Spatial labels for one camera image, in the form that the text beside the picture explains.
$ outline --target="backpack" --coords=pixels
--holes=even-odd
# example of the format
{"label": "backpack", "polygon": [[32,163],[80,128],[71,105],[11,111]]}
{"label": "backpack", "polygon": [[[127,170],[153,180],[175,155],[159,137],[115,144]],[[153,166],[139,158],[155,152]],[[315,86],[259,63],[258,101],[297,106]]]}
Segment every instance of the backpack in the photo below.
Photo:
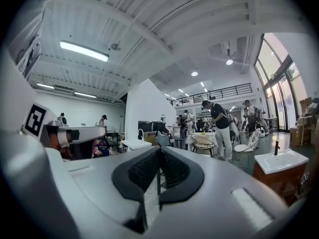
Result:
{"label": "backpack", "polygon": [[234,122],[233,116],[224,108],[223,109],[223,116],[228,120],[229,123]]}

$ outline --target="white table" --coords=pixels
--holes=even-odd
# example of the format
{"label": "white table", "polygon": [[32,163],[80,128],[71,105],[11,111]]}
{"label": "white table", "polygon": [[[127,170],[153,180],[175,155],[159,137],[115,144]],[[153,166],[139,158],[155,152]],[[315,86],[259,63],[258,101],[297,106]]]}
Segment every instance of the white table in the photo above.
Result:
{"label": "white table", "polygon": [[133,139],[133,140],[123,140],[121,143],[128,147],[128,152],[136,149],[141,149],[145,147],[149,147],[152,145],[151,142],[142,141],[139,139]]}
{"label": "white table", "polygon": [[[217,140],[216,140],[216,133],[215,132],[210,132],[210,133],[193,133],[193,134],[196,134],[196,135],[199,135],[201,137],[204,137],[206,138],[207,140],[211,141],[215,147],[213,147],[213,150],[214,150],[214,153],[217,153],[218,152],[218,144],[217,144]],[[188,151],[193,151],[191,149],[191,145],[193,144],[193,139],[191,138],[191,136],[189,135],[187,138],[186,138],[186,143],[188,144]]]}

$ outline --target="railing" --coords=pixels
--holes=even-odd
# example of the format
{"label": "railing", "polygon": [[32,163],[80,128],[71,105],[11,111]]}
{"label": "railing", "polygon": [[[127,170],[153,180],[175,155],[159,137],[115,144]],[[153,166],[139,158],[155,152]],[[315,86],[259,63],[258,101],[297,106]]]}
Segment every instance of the railing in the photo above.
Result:
{"label": "railing", "polygon": [[189,104],[195,104],[199,102],[203,102],[204,100],[215,100],[220,98],[226,98],[226,97],[232,97],[237,96],[241,94],[248,94],[252,93],[251,84],[241,84],[237,86],[233,86],[230,88],[220,89],[220,90],[213,90],[208,91],[200,94],[196,94],[193,96],[185,97],[185,98],[179,98],[176,100],[172,100],[171,103],[174,107],[177,106],[183,106],[183,105],[189,105]]}

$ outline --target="black t-shirt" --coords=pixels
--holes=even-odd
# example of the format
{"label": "black t-shirt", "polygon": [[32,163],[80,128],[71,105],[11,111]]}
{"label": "black t-shirt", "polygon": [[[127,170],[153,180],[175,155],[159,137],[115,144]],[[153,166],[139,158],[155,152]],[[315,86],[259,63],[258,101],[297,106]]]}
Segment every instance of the black t-shirt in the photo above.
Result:
{"label": "black t-shirt", "polygon": [[[212,108],[210,109],[210,113],[212,118],[217,118],[217,116],[222,113],[223,114],[224,110],[219,104],[213,104]],[[223,116],[219,121],[216,122],[216,127],[219,129],[224,129],[229,127],[229,122],[228,119]]]}

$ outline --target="faucet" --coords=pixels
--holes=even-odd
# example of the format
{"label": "faucet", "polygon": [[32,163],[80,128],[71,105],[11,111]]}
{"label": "faucet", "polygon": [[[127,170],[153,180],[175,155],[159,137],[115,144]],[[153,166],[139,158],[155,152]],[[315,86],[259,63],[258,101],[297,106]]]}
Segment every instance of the faucet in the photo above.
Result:
{"label": "faucet", "polygon": [[278,141],[276,141],[276,146],[275,146],[275,156],[277,156],[278,154],[278,149],[280,149],[280,147],[278,146]]}

